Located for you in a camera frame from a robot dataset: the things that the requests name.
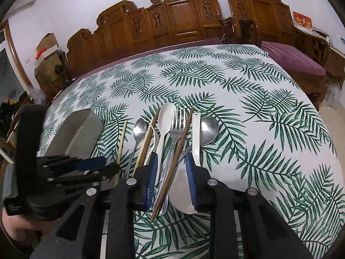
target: white wall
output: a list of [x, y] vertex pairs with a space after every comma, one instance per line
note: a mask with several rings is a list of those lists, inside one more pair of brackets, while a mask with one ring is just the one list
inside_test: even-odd
[[[36, 46], [47, 33], [54, 33], [59, 47], [67, 51], [68, 39], [81, 28], [93, 32], [100, 12], [121, 0], [36, 0], [34, 5], [9, 18], [10, 30], [19, 59], [32, 83]], [[138, 7], [148, 7], [150, 0], [131, 0]], [[218, 0], [223, 17], [231, 15], [227, 0]], [[327, 0], [282, 0], [292, 11], [312, 18], [313, 25], [337, 39], [345, 37], [345, 28]], [[345, 45], [336, 43], [345, 52]]]

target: glass door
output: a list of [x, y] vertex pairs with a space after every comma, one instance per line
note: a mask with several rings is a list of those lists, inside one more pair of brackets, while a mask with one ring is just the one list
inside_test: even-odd
[[21, 94], [27, 90], [24, 81], [16, 76], [19, 73], [16, 68], [13, 69], [15, 65], [11, 62], [13, 62], [13, 59], [4, 31], [0, 31], [0, 103], [5, 102], [6, 97], [18, 101]]

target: chopstick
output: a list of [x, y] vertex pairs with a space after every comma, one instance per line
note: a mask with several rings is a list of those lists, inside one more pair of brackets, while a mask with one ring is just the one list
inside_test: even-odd
[[[156, 114], [155, 114], [155, 116], [153, 118], [153, 121], [151, 122], [151, 125], [152, 125], [153, 128], [155, 128], [155, 126], [156, 126], [159, 112], [160, 112], [160, 107], [157, 109]], [[141, 156], [141, 159], [140, 159], [140, 162], [139, 162], [139, 167], [144, 165], [146, 154], [147, 154], [147, 151], [149, 150], [149, 147], [150, 147], [150, 144], [151, 144], [152, 135], [153, 135], [153, 130], [152, 130], [152, 128], [149, 128], [148, 141], [146, 142], [145, 145], [143, 145], [144, 150], [143, 150], [143, 155]]]
[[[155, 125], [156, 125], [159, 111], [160, 111], [160, 108], [157, 109], [155, 116], [151, 118], [150, 124], [153, 127], [155, 127]], [[153, 131], [149, 127], [147, 129], [147, 131], [146, 131], [146, 134], [145, 134], [145, 137], [144, 137], [144, 141], [143, 141], [143, 145], [141, 146], [141, 149], [140, 149], [140, 152], [139, 152], [139, 155], [138, 155], [138, 158], [137, 158], [137, 162], [135, 163], [135, 167], [134, 167], [134, 170], [133, 170], [132, 177], [134, 176], [134, 173], [137, 170], [137, 168], [144, 165], [145, 157], [146, 157], [147, 151], [148, 151], [150, 143], [151, 143], [152, 134], [153, 134]]]
[[[118, 165], [120, 165], [120, 161], [121, 161], [122, 148], [123, 148], [123, 146], [124, 146], [126, 128], [127, 128], [127, 121], [125, 121], [124, 127], [123, 127], [123, 129], [122, 129], [122, 133], [121, 133], [119, 151], [118, 151], [118, 153], [117, 153], [117, 160], [116, 160], [116, 163], [117, 163]], [[114, 180], [114, 185], [113, 185], [113, 187], [115, 187], [115, 186], [117, 185], [118, 182], [119, 182], [119, 174], [116, 174], [116, 175], [115, 175], [115, 180]]]
[[190, 122], [192, 120], [193, 112], [194, 112], [194, 107], [192, 107], [190, 109], [189, 115], [188, 115], [188, 117], [186, 119], [185, 129], [183, 130], [180, 142], [178, 143], [177, 149], [176, 149], [176, 151], [174, 153], [174, 157], [172, 159], [172, 164], [171, 164], [171, 167], [170, 167], [167, 179], [166, 179], [166, 181], [163, 184], [161, 194], [158, 196], [158, 200], [157, 200], [156, 206], [153, 208], [153, 212], [152, 212], [152, 216], [151, 216], [150, 222], [153, 221], [153, 219], [155, 218], [157, 212], [160, 211], [161, 208], [162, 208], [162, 205], [163, 205], [163, 202], [164, 202], [164, 199], [165, 199], [165, 195], [167, 194], [168, 188], [170, 186], [170, 181], [171, 181], [171, 179], [173, 177], [173, 174], [175, 172], [175, 167], [176, 167], [176, 164], [178, 162], [178, 157], [180, 156], [180, 154], [182, 152], [183, 145], [185, 143], [186, 135], [187, 135], [187, 132], [188, 132], [188, 129], [189, 129], [189, 126], [190, 126]]

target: leaf-patterned tablecloth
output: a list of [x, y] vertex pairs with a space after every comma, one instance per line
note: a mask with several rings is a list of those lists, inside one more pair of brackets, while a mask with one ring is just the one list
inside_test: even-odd
[[[213, 144], [201, 148], [202, 166], [230, 188], [258, 188], [315, 258], [327, 251], [345, 218], [333, 141], [294, 80], [255, 46], [157, 53], [83, 79], [50, 110], [42, 153], [69, 114], [92, 108], [104, 123], [93, 156], [116, 160], [119, 134], [129, 121], [121, 158], [125, 169], [135, 143], [133, 124], [139, 117], [149, 122], [165, 102], [216, 117], [220, 132]], [[137, 258], [207, 256], [209, 214], [184, 215], [170, 205], [164, 217], [150, 223], [150, 216], [135, 215]]]

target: purple seat cushion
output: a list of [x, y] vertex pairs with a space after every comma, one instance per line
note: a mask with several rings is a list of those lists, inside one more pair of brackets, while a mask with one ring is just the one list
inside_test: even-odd
[[325, 69], [293, 46], [263, 41], [261, 48], [284, 70], [324, 76]]

